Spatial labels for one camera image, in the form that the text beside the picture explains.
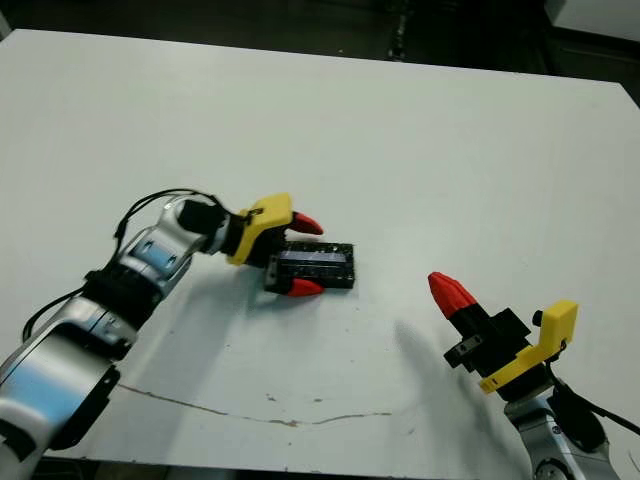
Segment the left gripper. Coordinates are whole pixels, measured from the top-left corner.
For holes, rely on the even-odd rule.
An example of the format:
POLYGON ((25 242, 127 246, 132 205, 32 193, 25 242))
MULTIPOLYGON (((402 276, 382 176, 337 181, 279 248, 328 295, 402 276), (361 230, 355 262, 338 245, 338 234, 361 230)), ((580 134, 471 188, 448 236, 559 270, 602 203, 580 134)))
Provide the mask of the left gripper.
MULTIPOLYGON (((273 194, 231 215, 224 240, 227 262, 234 266, 268 269, 271 257, 284 242, 284 231, 315 236, 324 234, 316 220, 293 212, 288 193, 273 194)), ((312 280, 292 278, 279 286, 278 293, 290 297, 308 297, 324 291, 322 285, 312 280)))

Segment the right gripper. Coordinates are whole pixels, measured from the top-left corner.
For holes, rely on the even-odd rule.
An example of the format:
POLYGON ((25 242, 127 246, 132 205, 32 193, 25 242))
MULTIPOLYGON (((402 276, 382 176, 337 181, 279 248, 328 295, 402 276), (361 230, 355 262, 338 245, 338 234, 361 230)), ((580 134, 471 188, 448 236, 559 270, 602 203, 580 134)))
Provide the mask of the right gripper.
POLYGON ((545 385, 544 363, 557 358, 571 343, 578 305, 562 300, 534 314, 539 339, 530 344, 529 328, 509 308, 489 315, 457 280, 441 273, 428 275, 432 297, 461 335, 444 354, 450 367, 462 365, 481 376, 480 388, 505 401, 520 399, 545 385))

